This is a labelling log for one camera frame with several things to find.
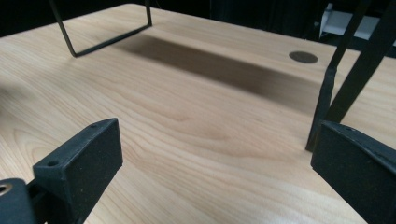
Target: black metal frame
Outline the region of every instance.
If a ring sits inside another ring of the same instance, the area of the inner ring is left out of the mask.
[[[59,27],[61,28],[62,34],[64,35],[64,40],[66,41],[67,47],[69,47],[70,53],[73,55],[73,57],[77,58],[86,54],[89,54],[91,52],[94,52],[96,50],[102,49],[108,45],[114,44],[116,42],[121,41],[122,39],[125,39],[131,35],[136,35],[146,29],[148,29],[150,26],[152,26],[152,21],[151,21],[151,11],[150,11],[150,1],[149,0],[145,0],[145,6],[146,6],[146,13],[147,13],[147,17],[148,17],[148,24],[144,25],[136,30],[132,30],[131,32],[128,32],[126,34],[123,35],[119,35],[116,36],[114,38],[111,38],[103,43],[100,43],[98,45],[95,45],[93,47],[84,49],[81,52],[75,52],[72,42],[70,41],[69,35],[66,32],[66,29],[64,27],[64,22],[62,20],[61,14],[59,13],[58,7],[55,4],[55,0],[49,0],[49,4],[52,8],[52,12],[55,16],[56,21],[59,24]]]
[[[361,0],[326,70],[306,149],[313,169],[368,223],[396,223],[396,150],[339,124],[396,39],[391,0],[333,102],[337,66],[370,0]]]
[[[392,0],[382,19],[375,27],[366,48],[361,52],[361,55],[350,70],[340,91],[331,103],[337,66],[341,62],[347,50],[347,45],[358,29],[370,3],[371,0],[360,1],[351,22],[346,28],[341,43],[337,47],[326,70],[306,145],[306,149],[309,151],[315,149],[320,123],[323,120],[341,122],[396,39],[396,26],[394,25],[396,24],[396,1]]]

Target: screw hole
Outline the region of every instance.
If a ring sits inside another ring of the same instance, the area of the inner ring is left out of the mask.
[[[49,163],[47,163],[48,166],[56,166],[58,164],[59,164],[58,161],[50,161]]]
[[[7,194],[12,189],[11,184],[0,185],[0,196]]]

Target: metal bracket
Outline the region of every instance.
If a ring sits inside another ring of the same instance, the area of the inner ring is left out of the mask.
[[[94,123],[33,166],[35,179],[0,181],[4,224],[81,224],[122,166],[117,119]]]
[[[107,41],[105,41],[103,43],[100,43],[100,44],[95,45],[93,47],[90,47],[88,49],[84,49],[81,52],[75,52],[75,50],[73,48],[73,45],[72,45],[72,42],[70,41],[69,35],[67,34],[66,29],[64,28],[64,22],[62,20],[61,14],[59,13],[58,7],[55,4],[55,0],[49,0],[49,4],[50,4],[50,6],[52,8],[52,12],[53,12],[53,14],[55,16],[55,19],[58,22],[59,27],[61,28],[62,34],[64,35],[64,40],[66,41],[67,47],[69,47],[70,53],[75,58],[83,56],[83,55],[86,55],[86,54],[89,54],[89,53],[94,52],[96,50],[102,49],[102,48],[104,48],[104,47],[106,47],[108,45],[112,45],[112,44],[114,44],[116,42],[121,41],[122,39],[125,39],[125,38],[129,37],[129,36],[136,35],[136,34],[142,32],[142,31],[148,29],[150,26],[152,26],[151,11],[150,11],[150,1],[149,0],[145,0],[146,13],[147,13],[147,17],[148,17],[148,24],[147,25],[144,25],[144,26],[142,26],[142,27],[140,27],[140,28],[138,28],[136,30],[133,30],[131,32],[128,32],[126,34],[116,36],[116,37],[114,37],[112,39],[109,39],[109,40],[107,40]]]

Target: light wood tabletop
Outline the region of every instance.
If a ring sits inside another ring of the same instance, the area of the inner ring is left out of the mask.
[[[57,24],[0,39],[0,179],[118,118],[124,163],[87,223],[364,223],[304,150],[335,48],[152,9],[153,27],[75,59]],[[123,5],[65,23],[85,49],[146,23]],[[289,58],[295,50],[313,64]],[[337,91],[358,52],[340,64]],[[343,123],[396,147],[396,61]]]

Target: black metal leg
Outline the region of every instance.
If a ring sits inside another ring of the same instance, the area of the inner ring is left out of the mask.
[[[340,91],[329,108],[326,120],[340,122],[361,90],[370,80],[396,39],[396,0],[392,0],[375,27],[366,48],[361,52]]]
[[[56,4],[55,4],[55,0],[49,0],[49,4],[50,4],[50,6],[52,8],[52,12],[53,12],[53,14],[55,16],[55,19],[58,22],[59,27],[61,28],[62,34],[64,35],[64,40],[66,41],[67,47],[69,47],[70,53],[75,58],[83,56],[83,55],[86,55],[86,54],[89,54],[91,52],[94,52],[96,50],[104,48],[104,47],[106,47],[108,45],[111,45],[111,44],[114,44],[116,42],[119,42],[122,39],[125,39],[125,38],[127,38],[127,37],[129,37],[131,35],[138,34],[141,31],[144,31],[147,28],[149,28],[150,26],[152,26],[151,11],[150,11],[150,1],[149,0],[145,0],[146,12],[147,12],[147,17],[148,17],[148,24],[147,25],[144,25],[144,26],[142,26],[142,27],[140,27],[140,28],[138,28],[136,30],[133,30],[131,32],[128,32],[126,34],[116,36],[116,37],[114,37],[112,39],[109,39],[109,40],[107,40],[107,41],[105,41],[103,43],[100,43],[100,44],[95,45],[93,47],[90,47],[88,49],[84,49],[81,52],[75,52],[75,50],[73,48],[73,45],[72,45],[72,42],[70,41],[69,35],[67,34],[66,29],[64,28],[64,22],[62,20],[61,14],[59,13],[59,10],[58,10]]]
[[[338,64],[343,58],[347,46],[361,24],[361,20],[370,6],[371,0],[361,0],[356,12],[354,13],[340,44],[338,45],[329,66],[327,67],[324,75],[323,83],[320,88],[320,94],[318,98],[317,108],[315,110],[314,119],[312,121],[311,131],[309,133],[308,142],[306,144],[306,150],[313,151],[317,142],[318,127],[322,120],[324,120],[332,99],[332,89],[334,87],[335,74],[337,73]]]

